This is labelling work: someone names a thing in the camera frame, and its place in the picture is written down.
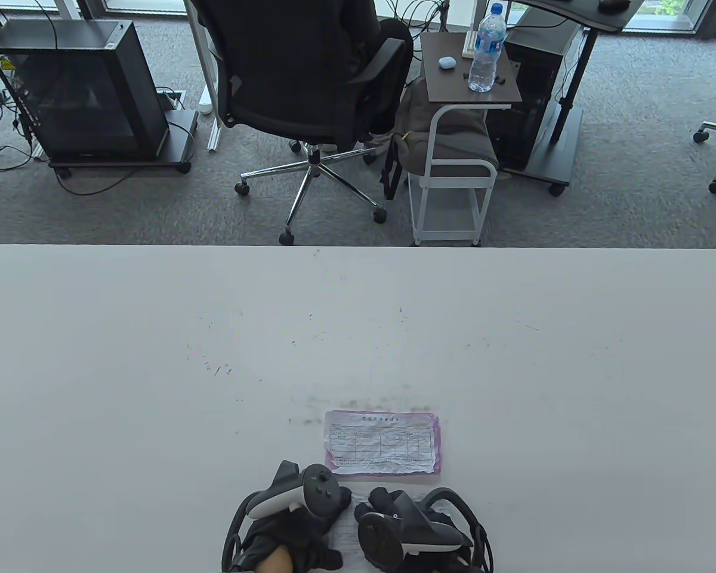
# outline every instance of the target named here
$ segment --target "water bottle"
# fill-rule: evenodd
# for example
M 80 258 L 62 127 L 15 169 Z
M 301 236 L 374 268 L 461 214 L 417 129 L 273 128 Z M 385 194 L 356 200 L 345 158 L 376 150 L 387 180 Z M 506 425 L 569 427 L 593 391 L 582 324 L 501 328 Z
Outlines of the water bottle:
M 477 28 L 475 57 L 470 68 L 470 90 L 473 92 L 488 92 L 495 82 L 496 62 L 506 38 L 506 22 L 501 16 L 503 9 L 502 5 L 493 4 L 491 13 Z

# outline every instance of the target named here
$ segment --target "gray backpack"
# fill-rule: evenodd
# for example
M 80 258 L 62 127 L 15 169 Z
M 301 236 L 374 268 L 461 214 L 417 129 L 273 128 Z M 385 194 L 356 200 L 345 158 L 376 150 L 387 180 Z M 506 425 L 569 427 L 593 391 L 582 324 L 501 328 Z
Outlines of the gray backpack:
M 424 175 L 432 117 L 443 105 L 429 102 L 424 77 L 413 80 L 407 87 L 396 114 L 393 139 L 380 179 L 387 199 L 396 195 L 403 169 L 413 175 Z M 498 169 L 499 161 L 488 137 L 483 110 L 452 109 L 446 112 L 437 123 L 432 156 L 435 159 L 485 159 Z M 436 165 L 432 167 L 431 175 L 488 177 L 490 174 L 479 166 Z

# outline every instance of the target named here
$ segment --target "black office chair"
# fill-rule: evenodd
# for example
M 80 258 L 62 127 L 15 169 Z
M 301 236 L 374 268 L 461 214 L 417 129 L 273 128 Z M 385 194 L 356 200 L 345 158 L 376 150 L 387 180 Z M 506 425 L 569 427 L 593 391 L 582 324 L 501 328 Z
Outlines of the black office chair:
M 292 221 L 314 177 L 325 174 L 374 207 L 374 221 L 387 213 L 377 202 L 328 167 L 372 148 L 353 150 L 369 137 L 386 78 L 397 74 L 403 42 L 387 40 L 361 73 L 350 73 L 350 41 L 339 26 L 332 0 L 192 0 L 207 27 L 217 59 L 217 104 L 229 128 L 249 125 L 302 141 L 308 160 L 241 174 L 236 193 L 249 193 L 248 180 L 304 171 L 303 183 L 279 236 L 293 245 Z M 322 156 L 320 145 L 336 144 Z

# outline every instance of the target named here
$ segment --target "hand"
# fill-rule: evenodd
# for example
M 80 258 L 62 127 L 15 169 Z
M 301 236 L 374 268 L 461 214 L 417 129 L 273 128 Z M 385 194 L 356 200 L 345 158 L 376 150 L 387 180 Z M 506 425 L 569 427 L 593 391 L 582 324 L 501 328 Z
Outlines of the hand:
M 341 504 L 334 515 L 325 519 L 313 516 L 306 508 L 284 510 L 268 517 L 257 519 L 241 544 L 240 554 L 235 556 L 230 565 L 231 571 L 253 571 L 263 562 L 265 568 L 271 563 L 266 560 L 284 546 L 289 552 L 292 573 L 307 573 L 318 568 L 334 571 L 342 567 L 342 554 L 329 549 L 323 536 L 326 535 L 334 522 L 350 505 L 352 493 L 347 488 L 340 488 Z M 279 564 L 285 559 L 279 551 L 276 560 Z M 271 573 L 287 573 L 279 570 Z

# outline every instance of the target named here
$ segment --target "gray carpet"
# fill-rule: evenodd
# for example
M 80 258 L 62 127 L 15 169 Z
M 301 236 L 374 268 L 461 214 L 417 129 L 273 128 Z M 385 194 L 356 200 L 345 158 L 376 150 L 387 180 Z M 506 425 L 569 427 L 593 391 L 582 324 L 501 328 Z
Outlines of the gray carpet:
M 142 19 L 137 30 L 157 85 L 188 90 L 195 106 L 202 72 L 185 21 Z M 573 182 L 554 199 L 546 185 L 513 178 L 493 193 L 484 243 L 494 247 L 716 248 L 716 134 L 701 147 L 692 133 L 716 121 L 716 40 L 603 36 L 576 99 L 584 109 Z M 0 144 L 19 147 L 11 118 Z M 298 175 L 258 180 L 246 199 L 239 172 L 292 160 L 286 142 L 246 127 L 225 131 L 218 153 L 197 131 L 188 175 L 148 172 L 93 197 L 63 191 L 44 164 L 0 172 L 0 243 L 274 245 Z M 10 164 L 15 156 L 0 156 Z M 379 199 L 379 163 L 336 169 Z M 80 172 L 85 192 L 113 180 Z M 320 178 L 293 228 L 299 245 L 408 245 L 408 195 L 402 186 L 377 226 L 366 205 Z

